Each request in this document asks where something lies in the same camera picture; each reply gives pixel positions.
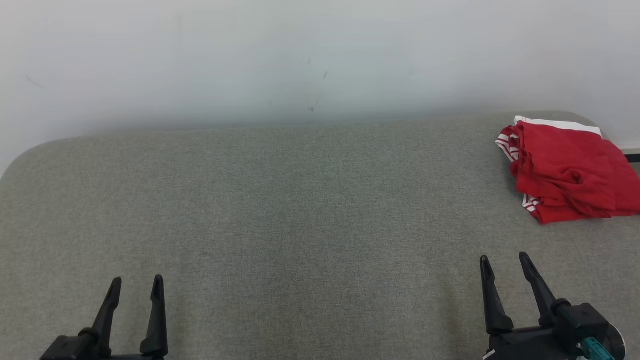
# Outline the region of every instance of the red garment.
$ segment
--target red garment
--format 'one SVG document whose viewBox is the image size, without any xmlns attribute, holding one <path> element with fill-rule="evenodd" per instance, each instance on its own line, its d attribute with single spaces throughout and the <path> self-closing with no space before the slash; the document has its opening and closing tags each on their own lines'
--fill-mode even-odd
<svg viewBox="0 0 640 360">
<path fill-rule="evenodd" d="M 597 127 L 516 117 L 495 143 L 541 224 L 640 213 L 640 179 Z"/>
</svg>

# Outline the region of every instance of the black strip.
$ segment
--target black strip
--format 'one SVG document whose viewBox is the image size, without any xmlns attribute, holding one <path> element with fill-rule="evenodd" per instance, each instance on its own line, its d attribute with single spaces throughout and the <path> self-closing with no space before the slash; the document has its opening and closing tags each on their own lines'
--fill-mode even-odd
<svg viewBox="0 0 640 360">
<path fill-rule="evenodd" d="M 640 163 L 640 154 L 629 154 L 625 155 L 627 161 L 630 163 Z"/>
</svg>

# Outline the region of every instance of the teal connector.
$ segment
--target teal connector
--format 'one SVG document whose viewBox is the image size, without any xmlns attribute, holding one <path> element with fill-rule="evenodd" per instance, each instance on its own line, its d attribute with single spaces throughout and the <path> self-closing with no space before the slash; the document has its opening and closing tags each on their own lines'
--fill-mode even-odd
<svg viewBox="0 0 640 360">
<path fill-rule="evenodd" d="M 589 360 L 615 360 L 595 338 L 586 338 L 582 343 L 584 357 Z"/>
</svg>

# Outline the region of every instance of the white wall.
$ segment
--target white wall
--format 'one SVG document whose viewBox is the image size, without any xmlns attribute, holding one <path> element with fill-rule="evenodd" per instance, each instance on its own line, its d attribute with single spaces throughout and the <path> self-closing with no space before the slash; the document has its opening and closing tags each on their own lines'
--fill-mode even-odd
<svg viewBox="0 0 640 360">
<path fill-rule="evenodd" d="M 640 147 L 634 0 L 3 3 L 0 174 L 121 126 L 381 113 L 568 110 Z"/>
</svg>

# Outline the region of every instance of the white stripe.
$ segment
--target white stripe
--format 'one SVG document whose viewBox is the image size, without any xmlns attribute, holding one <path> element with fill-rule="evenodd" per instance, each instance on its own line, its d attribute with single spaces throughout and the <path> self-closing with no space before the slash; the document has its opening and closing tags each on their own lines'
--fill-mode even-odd
<svg viewBox="0 0 640 360">
<path fill-rule="evenodd" d="M 525 122 L 527 124 L 533 125 L 546 125 L 555 127 L 556 129 L 563 130 L 576 130 L 576 131 L 586 131 L 588 133 L 594 133 L 598 136 L 602 137 L 602 132 L 599 127 L 595 126 L 585 126 L 582 124 L 578 124 L 577 122 L 569 122 L 569 121 L 553 121 L 553 120 L 541 120 L 541 119 L 528 119 L 522 116 L 516 116 L 513 122 L 517 125 L 519 122 Z"/>
<path fill-rule="evenodd" d="M 528 212 L 532 213 L 536 211 L 536 205 L 539 204 L 537 197 L 533 197 L 531 195 L 524 194 L 522 199 L 522 207 L 525 208 Z"/>
<path fill-rule="evenodd" d="M 496 140 L 495 144 L 498 145 L 498 147 L 501 148 L 502 151 L 504 151 L 504 154 L 507 156 L 507 158 L 509 158 L 509 161 L 513 162 L 513 157 L 511 156 L 511 154 L 507 150 L 507 147 L 504 145 L 504 143 L 502 141 L 500 141 L 500 140 Z"/>
<path fill-rule="evenodd" d="M 511 157 L 511 154 L 509 153 L 509 151 L 507 150 L 507 148 L 503 145 L 501 145 L 499 142 L 495 142 L 499 148 L 502 149 L 502 151 L 504 151 L 504 154 L 507 156 L 507 158 L 509 158 L 510 162 L 513 162 L 513 157 Z"/>
<path fill-rule="evenodd" d="M 491 355 L 495 354 L 495 350 L 491 350 L 491 352 L 486 353 L 485 356 L 482 357 L 482 360 L 487 360 Z"/>
</svg>

